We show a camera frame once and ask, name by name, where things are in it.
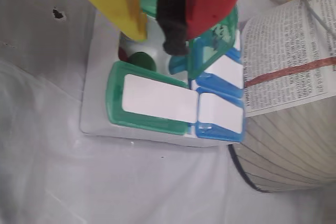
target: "newspaper page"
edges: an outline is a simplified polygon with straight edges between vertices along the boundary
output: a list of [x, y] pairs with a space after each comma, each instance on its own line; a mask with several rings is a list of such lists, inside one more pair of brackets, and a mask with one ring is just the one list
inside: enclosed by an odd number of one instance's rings
[[[308, 0], [336, 32], [336, 0]], [[250, 19], [242, 33], [244, 81], [265, 73], [336, 56], [336, 40], [302, 0]], [[278, 111], [336, 95], [336, 67], [280, 77], [245, 89], [246, 115]]]

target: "white label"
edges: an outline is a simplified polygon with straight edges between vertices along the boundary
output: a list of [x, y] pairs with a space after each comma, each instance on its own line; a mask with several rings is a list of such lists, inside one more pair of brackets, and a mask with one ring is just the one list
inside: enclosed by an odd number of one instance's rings
[[231, 60], [226, 55], [216, 60], [205, 72], [213, 73], [239, 89], [244, 87], [243, 65]]
[[213, 123], [239, 134], [243, 131], [244, 110], [242, 108], [211, 93], [202, 93], [199, 96], [199, 107], [200, 122]]
[[[308, 0], [336, 32], [336, 0]], [[249, 20], [243, 30], [244, 81], [265, 73], [336, 56], [336, 40], [307, 11], [302, 0], [278, 6]], [[335, 66], [266, 81], [245, 89], [247, 116], [336, 94]]]
[[122, 108], [127, 112], [195, 123], [198, 93], [164, 82], [128, 74]]

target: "white backdrop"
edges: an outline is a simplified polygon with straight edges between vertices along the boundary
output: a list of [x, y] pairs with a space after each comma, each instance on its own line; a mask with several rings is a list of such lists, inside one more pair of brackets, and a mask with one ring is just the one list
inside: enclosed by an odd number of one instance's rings
[[319, 191], [258, 193], [224, 147], [81, 133], [94, 11], [86, 0], [0, 0], [3, 223], [319, 223]]

